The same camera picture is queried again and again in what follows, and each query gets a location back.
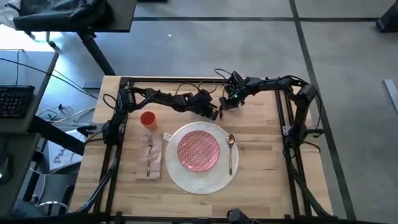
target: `red patterned plate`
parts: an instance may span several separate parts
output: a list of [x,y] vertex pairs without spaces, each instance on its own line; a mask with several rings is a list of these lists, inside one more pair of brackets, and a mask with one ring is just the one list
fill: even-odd
[[191,131],[179,142],[177,154],[185,168],[203,172],[216,164],[220,147],[214,136],[206,131]]

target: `round placemat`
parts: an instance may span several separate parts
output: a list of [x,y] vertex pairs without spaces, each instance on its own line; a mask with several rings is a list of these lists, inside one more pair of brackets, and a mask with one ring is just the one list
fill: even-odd
[[[178,159],[178,144],[186,134],[192,131],[205,131],[211,134],[220,147],[217,162],[204,172],[190,171]],[[234,144],[232,147],[232,175],[230,175],[229,146],[226,142],[228,135],[219,126],[202,121],[187,124],[177,130],[167,145],[165,156],[167,171],[175,184],[193,194],[210,194],[227,186],[238,170],[239,161],[238,148]]]
[[206,171],[216,164],[220,147],[206,131],[191,131],[182,137],[177,147],[178,159],[188,170]]

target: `orange cup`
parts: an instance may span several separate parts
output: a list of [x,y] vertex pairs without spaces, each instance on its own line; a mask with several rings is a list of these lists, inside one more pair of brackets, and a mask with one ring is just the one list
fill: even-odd
[[139,120],[149,131],[155,131],[157,129],[156,116],[153,112],[143,112],[139,117]]

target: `white placemat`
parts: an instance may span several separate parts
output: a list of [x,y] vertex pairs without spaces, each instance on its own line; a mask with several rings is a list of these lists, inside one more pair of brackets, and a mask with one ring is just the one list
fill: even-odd
[[[206,131],[213,135],[220,146],[216,164],[207,171],[194,172],[186,169],[178,159],[178,143],[191,131]],[[221,190],[235,176],[238,170],[239,154],[236,144],[232,147],[232,175],[229,174],[228,133],[219,126],[207,122],[190,123],[177,130],[166,148],[166,166],[172,180],[181,189],[193,194],[210,194]]]

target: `pink napkin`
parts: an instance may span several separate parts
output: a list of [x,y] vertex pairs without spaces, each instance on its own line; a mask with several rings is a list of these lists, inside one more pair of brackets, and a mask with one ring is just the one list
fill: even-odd
[[[152,149],[150,150],[150,159],[149,159],[150,173],[149,176],[147,176],[149,135],[152,135],[153,146]],[[163,153],[163,138],[161,134],[157,133],[142,134],[136,178],[144,180],[160,179],[160,174],[162,173],[162,153]]]

